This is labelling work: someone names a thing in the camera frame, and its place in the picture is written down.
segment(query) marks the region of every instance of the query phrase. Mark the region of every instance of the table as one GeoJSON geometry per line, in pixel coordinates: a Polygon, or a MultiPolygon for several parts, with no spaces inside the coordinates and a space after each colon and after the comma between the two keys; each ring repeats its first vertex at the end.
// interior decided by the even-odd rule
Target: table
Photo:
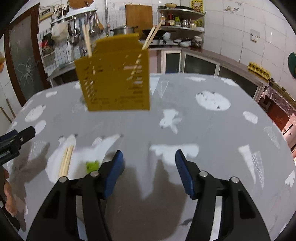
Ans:
{"type": "MultiPolygon", "coordinates": [[[[235,82],[197,74],[150,76],[150,111],[89,112],[79,83],[32,96],[10,129],[34,126],[36,137],[8,162],[26,238],[58,179],[66,146],[74,145],[70,179],[85,162],[111,160],[121,150],[125,170],[106,207],[113,240],[185,240],[196,207],[185,194],[174,155],[216,178],[237,176],[260,211],[271,240],[296,210],[295,164],[279,129],[235,82]]],[[[219,229],[216,200],[212,239],[219,229]]]]}

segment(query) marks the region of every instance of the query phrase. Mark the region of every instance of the green round object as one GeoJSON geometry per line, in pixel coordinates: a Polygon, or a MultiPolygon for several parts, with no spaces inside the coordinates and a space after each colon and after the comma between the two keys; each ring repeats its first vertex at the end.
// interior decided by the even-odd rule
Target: green round object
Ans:
{"type": "Polygon", "coordinates": [[[291,74],[296,79],[296,54],[295,53],[290,53],[288,58],[288,67],[291,74]]]}

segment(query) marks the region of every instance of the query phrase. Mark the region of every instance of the wooden stick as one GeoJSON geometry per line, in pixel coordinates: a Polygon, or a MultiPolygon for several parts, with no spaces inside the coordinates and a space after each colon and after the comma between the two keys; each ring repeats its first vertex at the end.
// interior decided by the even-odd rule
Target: wooden stick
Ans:
{"type": "Polygon", "coordinates": [[[67,147],[65,152],[64,152],[63,158],[62,158],[61,167],[59,169],[59,178],[63,176],[62,174],[63,174],[63,169],[64,169],[64,166],[65,166],[65,160],[66,160],[68,150],[69,150],[69,148],[67,147]]]}
{"type": "Polygon", "coordinates": [[[9,120],[9,122],[12,123],[11,119],[8,117],[8,115],[6,114],[6,112],[3,110],[2,106],[0,107],[0,109],[2,110],[2,112],[6,116],[6,118],[9,120]]]}
{"type": "Polygon", "coordinates": [[[150,33],[148,34],[146,41],[142,47],[142,50],[144,50],[146,48],[146,45],[148,43],[148,41],[150,40],[151,35],[153,34],[154,30],[155,30],[156,26],[153,26],[153,28],[150,30],[150,33]]]}
{"type": "Polygon", "coordinates": [[[153,34],[152,34],[152,36],[151,36],[151,38],[150,38],[148,44],[146,45],[146,49],[149,47],[151,41],[154,39],[154,37],[155,37],[157,31],[159,30],[160,26],[161,26],[161,22],[159,22],[159,24],[157,25],[155,31],[153,32],[153,34]]]}
{"type": "Polygon", "coordinates": [[[66,154],[65,165],[64,165],[63,172],[62,172],[62,175],[65,176],[65,177],[68,175],[73,148],[74,148],[73,145],[70,146],[69,149],[68,149],[68,152],[66,154]]]}
{"type": "Polygon", "coordinates": [[[90,41],[90,37],[89,37],[89,31],[87,29],[86,25],[82,26],[82,31],[83,31],[83,35],[84,35],[84,42],[85,42],[85,46],[87,49],[87,54],[90,57],[92,57],[92,51],[91,51],[91,41],[90,41]]]}
{"type": "Polygon", "coordinates": [[[11,108],[11,105],[10,105],[8,99],[6,99],[6,102],[7,102],[7,104],[8,104],[8,107],[9,107],[9,109],[10,109],[10,111],[11,111],[13,117],[15,118],[15,113],[13,112],[13,109],[11,108]]]}

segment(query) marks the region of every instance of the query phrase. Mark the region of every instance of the brown door frame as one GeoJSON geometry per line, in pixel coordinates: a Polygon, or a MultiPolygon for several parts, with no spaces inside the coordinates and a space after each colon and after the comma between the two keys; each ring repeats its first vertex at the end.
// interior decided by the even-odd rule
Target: brown door frame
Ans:
{"type": "Polygon", "coordinates": [[[31,15],[31,39],[32,39],[32,47],[33,47],[33,54],[35,57],[35,62],[37,64],[38,72],[39,72],[39,75],[40,75],[40,78],[41,78],[44,88],[45,89],[50,88],[50,84],[46,80],[47,74],[45,73],[44,67],[42,64],[42,59],[40,56],[39,44],[38,44],[38,39],[37,39],[37,34],[39,33],[39,29],[38,29],[39,3],[38,3],[35,6],[31,7],[30,9],[26,10],[22,15],[20,15],[12,23],[10,23],[4,33],[4,49],[5,49],[7,70],[8,70],[10,80],[11,80],[12,87],[15,91],[15,94],[16,94],[17,99],[20,102],[21,106],[24,106],[24,104],[27,101],[22,93],[22,90],[21,90],[20,85],[17,80],[17,76],[15,74],[15,69],[13,66],[11,53],[10,53],[10,47],[9,47],[9,32],[10,32],[10,30],[12,30],[14,28],[15,25],[17,25],[20,21],[24,20],[29,15],[31,15]]]}

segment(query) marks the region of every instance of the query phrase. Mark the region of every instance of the metal screw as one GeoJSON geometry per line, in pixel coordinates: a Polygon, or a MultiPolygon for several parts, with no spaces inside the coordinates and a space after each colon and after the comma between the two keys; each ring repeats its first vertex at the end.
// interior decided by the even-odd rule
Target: metal screw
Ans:
{"type": "Polygon", "coordinates": [[[206,176],[207,176],[207,172],[206,172],[206,171],[200,171],[200,175],[201,175],[202,177],[206,177],[206,176]]]}
{"type": "Polygon", "coordinates": [[[231,181],[233,181],[234,183],[238,183],[239,182],[239,179],[237,177],[232,177],[231,178],[231,181]]]}
{"type": "Polygon", "coordinates": [[[96,176],[98,176],[99,175],[99,172],[98,171],[92,171],[91,172],[91,176],[92,177],[96,177],[96,176]]]}
{"type": "Polygon", "coordinates": [[[67,181],[67,178],[66,178],[66,177],[61,177],[61,178],[59,179],[59,182],[60,182],[60,183],[64,183],[65,181],[67,181]]]}

